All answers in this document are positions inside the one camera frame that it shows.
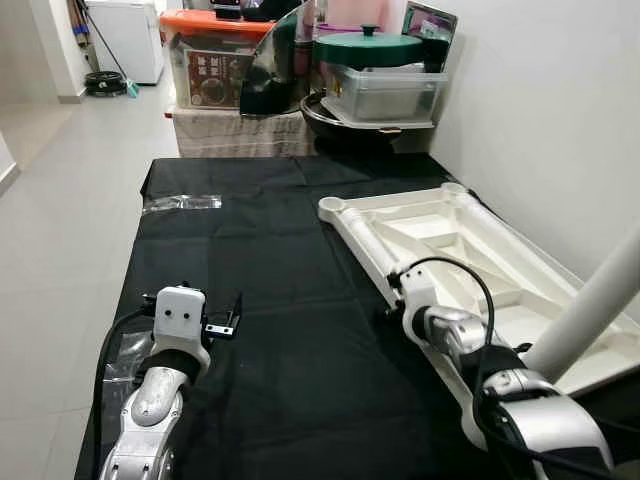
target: broom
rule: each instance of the broom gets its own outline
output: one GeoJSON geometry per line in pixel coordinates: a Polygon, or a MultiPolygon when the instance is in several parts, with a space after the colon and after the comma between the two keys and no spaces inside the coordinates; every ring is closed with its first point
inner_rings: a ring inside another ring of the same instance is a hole
{"type": "Polygon", "coordinates": [[[118,66],[118,70],[120,70],[120,73],[122,74],[122,77],[125,79],[125,84],[127,86],[127,94],[131,98],[138,98],[138,92],[140,91],[140,87],[133,80],[131,80],[127,76],[127,74],[125,73],[124,69],[122,68],[122,65],[120,65],[120,62],[118,62],[118,59],[116,58],[116,56],[111,51],[111,48],[109,47],[109,44],[106,42],[106,40],[102,36],[102,33],[100,32],[100,29],[96,25],[96,22],[94,22],[93,18],[91,18],[91,14],[89,13],[89,7],[87,7],[87,4],[85,3],[84,0],[76,0],[76,2],[78,4],[78,7],[80,8],[80,10],[87,16],[87,18],[91,22],[91,25],[93,25],[93,28],[95,29],[96,33],[100,37],[100,40],[102,40],[102,43],[104,43],[104,46],[107,48],[107,51],[109,52],[109,55],[111,55],[111,58],[113,58],[113,61],[118,66]]]}

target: clear plastic sheet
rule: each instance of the clear plastic sheet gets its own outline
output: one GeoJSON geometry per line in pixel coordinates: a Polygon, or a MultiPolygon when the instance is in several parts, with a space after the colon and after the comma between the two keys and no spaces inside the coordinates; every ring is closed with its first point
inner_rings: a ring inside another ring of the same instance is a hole
{"type": "Polygon", "coordinates": [[[173,195],[171,197],[147,200],[142,207],[142,215],[165,210],[204,210],[222,208],[220,195],[173,195]]]}
{"type": "Polygon", "coordinates": [[[114,442],[120,434],[120,410],[133,393],[136,371],[151,352],[152,346],[151,332],[124,334],[116,360],[106,365],[102,384],[104,443],[114,442]]]}

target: white pole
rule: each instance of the white pole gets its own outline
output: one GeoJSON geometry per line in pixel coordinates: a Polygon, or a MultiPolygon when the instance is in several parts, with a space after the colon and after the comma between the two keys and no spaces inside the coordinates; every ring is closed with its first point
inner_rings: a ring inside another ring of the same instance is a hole
{"type": "Polygon", "coordinates": [[[555,383],[640,290],[640,223],[600,265],[524,362],[555,383]]]}

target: box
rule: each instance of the box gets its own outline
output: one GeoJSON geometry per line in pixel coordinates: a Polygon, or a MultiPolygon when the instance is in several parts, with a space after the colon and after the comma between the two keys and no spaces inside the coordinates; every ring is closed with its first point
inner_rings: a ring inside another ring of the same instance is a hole
{"type": "Polygon", "coordinates": [[[236,109],[255,49],[274,24],[219,20],[212,11],[168,10],[160,25],[178,106],[236,109]]]}
{"type": "Polygon", "coordinates": [[[428,128],[446,74],[421,63],[363,71],[328,64],[323,106],[354,128],[428,128]]]}

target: black cloth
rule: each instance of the black cloth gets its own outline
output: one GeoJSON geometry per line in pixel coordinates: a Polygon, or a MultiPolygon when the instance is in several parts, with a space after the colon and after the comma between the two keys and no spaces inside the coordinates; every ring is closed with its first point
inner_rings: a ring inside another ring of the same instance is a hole
{"type": "MultiPolygon", "coordinates": [[[[219,194],[222,206],[142,217],[118,315],[186,280],[208,312],[243,293],[236,338],[176,427],[176,479],[475,478],[499,467],[460,428],[460,408],[317,202],[439,186],[428,156],[161,159],[145,201],[219,194]]],[[[76,478],[87,478],[91,432],[76,478]]],[[[105,449],[115,438],[105,439],[105,449]]]]}

